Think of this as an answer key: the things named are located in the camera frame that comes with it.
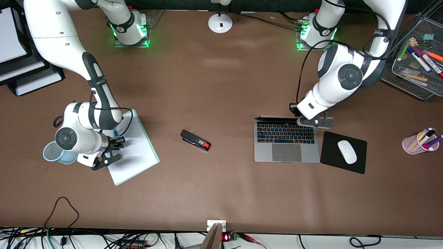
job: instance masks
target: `mesh desk organizer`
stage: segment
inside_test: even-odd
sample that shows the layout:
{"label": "mesh desk organizer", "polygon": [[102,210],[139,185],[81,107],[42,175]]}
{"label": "mesh desk organizer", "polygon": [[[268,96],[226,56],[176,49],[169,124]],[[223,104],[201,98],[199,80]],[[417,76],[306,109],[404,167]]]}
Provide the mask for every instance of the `mesh desk organizer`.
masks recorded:
{"label": "mesh desk organizer", "polygon": [[[432,40],[425,40],[425,34],[433,34]],[[414,37],[419,45],[417,48],[421,51],[427,50],[438,55],[443,54],[443,26],[442,24],[435,22],[429,18],[422,17],[408,33],[406,33],[402,40],[399,42],[396,50],[392,53],[392,56],[386,63],[385,74],[382,80],[387,82],[412,96],[415,96],[421,100],[427,100],[433,95],[443,96],[443,79],[438,76],[438,74],[432,70],[431,72],[426,72],[425,69],[413,58],[413,56],[406,52],[401,61],[397,58],[401,54],[403,48],[406,44],[409,44],[409,39]],[[431,57],[431,60],[436,63],[443,64]],[[400,68],[408,68],[416,71],[420,71],[424,77],[427,78],[426,82],[420,82],[417,80],[411,80],[409,77],[400,74]]]}

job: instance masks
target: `desk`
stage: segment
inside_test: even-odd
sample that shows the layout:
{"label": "desk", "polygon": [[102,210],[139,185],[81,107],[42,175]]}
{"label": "desk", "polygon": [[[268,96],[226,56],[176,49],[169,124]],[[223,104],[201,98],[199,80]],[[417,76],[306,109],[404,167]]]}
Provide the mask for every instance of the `desk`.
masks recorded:
{"label": "desk", "polygon": [[[80,213],[76,227],[202,231],[207,219],[225,219],[228,229],[245,232],[442,234],[442,151],[411,156],[401,147],[423,128],[443,131],[442,100],[419,102],[378,83],[331,108],[330,131],[368,141],[364,175],[322,164],[256,163],[254,117],[291,115],[306,54],[296,50],[294,32],[233,15],[232,30],[218,35],[207,27],[210,12],[168,11],[151,48],[114,49],[100,10],[71,15],[117,102],[137,110],[160,163],[116,187],[106,169],[46,162],[53,119],[73,100],[88,101],[87,83],[66,70],[66,80],[23,97],[4,86],[2,226],[43,226],[56,198],[66,196]],[[259,16],[285,22],[275,13]],[[339,26],[338,39],[362,47],[374,23],[346,15]],[[321,54],[307,60],[301,95],[318,80]],[[207,139],[210,151],[183,142],[182,129]],[[74,218],[62,202],[49,225]]]}

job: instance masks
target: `pen holder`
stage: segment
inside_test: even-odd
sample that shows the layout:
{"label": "pen holder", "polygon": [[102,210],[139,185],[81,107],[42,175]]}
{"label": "pen holder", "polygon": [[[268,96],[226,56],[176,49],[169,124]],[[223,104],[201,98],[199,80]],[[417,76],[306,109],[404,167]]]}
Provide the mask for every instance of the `pen holder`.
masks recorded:
{"label": "pen holder", "polygon": [[[436,151],[439,148],[440,142],[437,142],[437,143],[435,143],[435,144],[433,144],[431,146],[431,148],[433,148],[434,150],[430,151],[430,150],[425,149],[419,143],[419,140],[418,140],[419,136],[420,136],[420,134],[417,134],[417,135],[405,138],[403,140],[403,143],[402,143],[404,151],[406,151],[407,153],[409,153],[411,155],[416,155],[416,154],[419,154],[419,153],[422,153],[422,152]],[[432,140],[434,140],[436,138],[437,138],[436,135],[432,135],[431,138],[429,138],[429,140],[427,142],[430,142],[430,141],[432,141]]]}

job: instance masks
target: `laptop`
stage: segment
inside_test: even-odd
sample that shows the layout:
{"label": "laptop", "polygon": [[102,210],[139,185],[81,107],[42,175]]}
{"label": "laptop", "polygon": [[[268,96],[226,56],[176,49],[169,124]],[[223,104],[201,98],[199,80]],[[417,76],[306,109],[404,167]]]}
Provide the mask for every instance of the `laptop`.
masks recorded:
{"label": "laptop", "polygon": [[254,159],[256,162],[319,163],[317,130],[298,125],[297,117],[256,117]]}

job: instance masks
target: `backlit keyboard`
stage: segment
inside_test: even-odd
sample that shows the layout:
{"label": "backlit keyboard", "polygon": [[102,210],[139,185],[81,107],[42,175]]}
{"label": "backlit keyboard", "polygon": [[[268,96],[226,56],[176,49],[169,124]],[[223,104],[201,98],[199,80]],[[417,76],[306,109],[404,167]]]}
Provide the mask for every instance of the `backlit keyboard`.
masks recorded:
{"label": "backlit keyboard", "polygon": [[297,123],[257,122],[258,143],[315,144],[314,128]]}

